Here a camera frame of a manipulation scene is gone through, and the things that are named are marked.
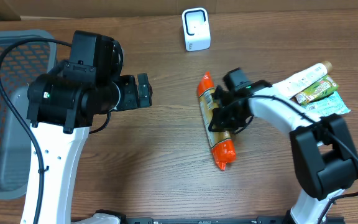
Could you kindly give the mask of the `orange pasta package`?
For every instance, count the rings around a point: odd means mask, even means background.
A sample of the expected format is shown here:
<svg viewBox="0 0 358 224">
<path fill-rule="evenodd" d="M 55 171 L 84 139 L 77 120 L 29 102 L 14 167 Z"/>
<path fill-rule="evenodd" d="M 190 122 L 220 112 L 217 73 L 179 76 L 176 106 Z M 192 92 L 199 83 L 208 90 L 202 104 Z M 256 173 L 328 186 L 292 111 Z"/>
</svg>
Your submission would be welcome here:
<svg viewBox="0 0 358 224">
<path fill-rule="evenodd" d="M 210 72 L 206 72 L 197 86 L 197 95 L 210 151 L 220 170 L 237 159 L 234 143 L 229 131 L 218 131 L 213 124 L 213 110 L 218 104 L 213 99 L 214 82 Z"/>
</svg>

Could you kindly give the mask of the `white tube gold cap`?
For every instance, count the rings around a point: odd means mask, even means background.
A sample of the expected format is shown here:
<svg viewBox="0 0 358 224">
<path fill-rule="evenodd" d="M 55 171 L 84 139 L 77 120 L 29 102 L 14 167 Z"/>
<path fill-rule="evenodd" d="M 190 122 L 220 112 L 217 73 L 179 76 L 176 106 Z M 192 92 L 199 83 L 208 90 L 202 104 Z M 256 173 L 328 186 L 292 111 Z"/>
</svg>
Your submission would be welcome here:
<svg viewBox="0 0 358 224">
<path fill-rule="evenodd" d="M 273 87 L 276 88 L 281 95 L 290 99 L 332 70 L 332 63 L 323 61 L 273 84 Z"/>
</svg>

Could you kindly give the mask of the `green snack packet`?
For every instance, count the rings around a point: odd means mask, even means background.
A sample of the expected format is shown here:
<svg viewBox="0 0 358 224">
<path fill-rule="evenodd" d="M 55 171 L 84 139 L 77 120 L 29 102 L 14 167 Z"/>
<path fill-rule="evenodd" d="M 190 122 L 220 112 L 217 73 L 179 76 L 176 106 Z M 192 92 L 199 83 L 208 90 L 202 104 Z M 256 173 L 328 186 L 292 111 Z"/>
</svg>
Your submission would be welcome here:
<svg viewBox="0 0 358 224">
<path fill-rule="evenodd" d="M 307 105 L 333 94 L 338 88 L 339 85 L 329 75 L 325 75 L 308 88 L 299 92 L 295 99 L 300 105 Z"/>
</svg>

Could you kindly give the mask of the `teal wet wipes packet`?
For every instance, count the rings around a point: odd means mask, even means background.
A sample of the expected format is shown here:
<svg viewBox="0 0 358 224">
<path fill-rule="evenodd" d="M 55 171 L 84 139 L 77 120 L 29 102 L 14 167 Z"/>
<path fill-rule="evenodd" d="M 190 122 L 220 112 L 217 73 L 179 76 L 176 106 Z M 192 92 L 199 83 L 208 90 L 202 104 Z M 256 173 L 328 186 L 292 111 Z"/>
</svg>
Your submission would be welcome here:
<svg viewBox="0 0 358 224">
<path fill-rule="evenodd" d="M 303 108 L 320 116 L 329 116 L 331 114 L 341 115 L 351 111 L 337 91 L 322 100 L 303 105 Z"/>
</svg>

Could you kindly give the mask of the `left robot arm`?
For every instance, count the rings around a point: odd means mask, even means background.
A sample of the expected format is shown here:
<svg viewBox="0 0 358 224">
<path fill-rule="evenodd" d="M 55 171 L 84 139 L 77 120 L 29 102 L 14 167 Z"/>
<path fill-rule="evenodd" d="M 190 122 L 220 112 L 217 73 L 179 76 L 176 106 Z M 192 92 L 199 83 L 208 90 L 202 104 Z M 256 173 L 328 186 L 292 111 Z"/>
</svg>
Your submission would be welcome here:
<svg viewBox="0 0 358 224">
<path fill-rule="evenodd" d="M 22 223 L 70 223 L 76 172 L 97 114 L 150 107 L 145 73 L 121 73 L 124 52 L 112 37 L 73 35 L 69 59 L 57 73 L 29 85 L 32 146 Z"/>
</svg>

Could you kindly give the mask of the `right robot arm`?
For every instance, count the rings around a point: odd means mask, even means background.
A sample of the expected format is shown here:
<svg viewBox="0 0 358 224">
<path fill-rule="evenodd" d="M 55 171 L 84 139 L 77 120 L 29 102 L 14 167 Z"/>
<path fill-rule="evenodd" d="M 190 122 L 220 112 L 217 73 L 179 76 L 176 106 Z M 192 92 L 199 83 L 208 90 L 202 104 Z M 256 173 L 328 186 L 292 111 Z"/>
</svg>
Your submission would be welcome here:
<svg viewBox="0 0 358 224">
<path fill-rule="evenodd" d="M 217 86 L 212 97 L 218 106 L 210 131 L 239 133 L 261 118 L 288 135 L 302 190 L 282 223 L 327 223 L 337 200 L 358 196 L 358 154 L 342 116 L 313 115 L 264 80 Z"/>
</svg>

